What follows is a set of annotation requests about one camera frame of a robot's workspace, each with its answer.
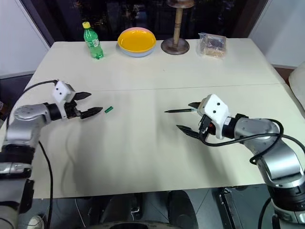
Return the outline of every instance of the small green object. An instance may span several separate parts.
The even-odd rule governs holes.
[[[105,113],[108,113],[109,111],[111,111],[113,109],[112,106],[108,107],[106,110],[105,110]]]

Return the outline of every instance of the yellow plate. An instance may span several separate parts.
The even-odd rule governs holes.
[[[129,52],[146,52],[156,44],[156,38],[150,31],[124,31],[118,38],[119,46]]]

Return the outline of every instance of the white table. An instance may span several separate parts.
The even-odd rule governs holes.
[[[158,41],[151,55],[136,59],[121,53],[116,42],[102,42],[105,57],[99,61],[84,42],[54,43],[29,85],[59,78],[92,93],[78,108],[114,107],[108,114],[56,121],[43,129],[55,198],[263,183],[243,145],[206,147],[176,127],[198,130],[196,113],[164,113],[211,93],[233,115],[277,119],[286,134],[305,143],[303,110],[250,39],[228,39],[223,59],[200,57],[196,40],[189,43],[188,53],[171,56]],[[51,85],[37,87],[16,106],[52,103],[51,90]],[[288,143],[304,163],[300,149]],[[34,197],[48,198],[49,172],[39,147],[33,166]]]

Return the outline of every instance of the black pants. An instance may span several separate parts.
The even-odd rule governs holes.
[[[132,224],[130,222],[133,198],[133,194],[114,196],[107,205],[107,208],[102,215],[101,222],[105,225],[107,223],[120,221],[117,224],[109,226],[111,229],[148,228],[146,227],[147,223],[134,222]],[[181,190],[171,191],[168,194],[166,205],[168,210],[168,220],[171,225],[178,226],[182,229],[198,229],[196,213],[186,192]],[[154,228],[164,228],[162,226],[158,227],[158,225],[160,226],[162,223],[156,222]]]

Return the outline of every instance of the plastic bottle label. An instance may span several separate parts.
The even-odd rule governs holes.
[[[92,47],[97,47],[100,44],[100,41],[98,39],[94,39],[91,42],[86,42],[87,45],[92,48]]]

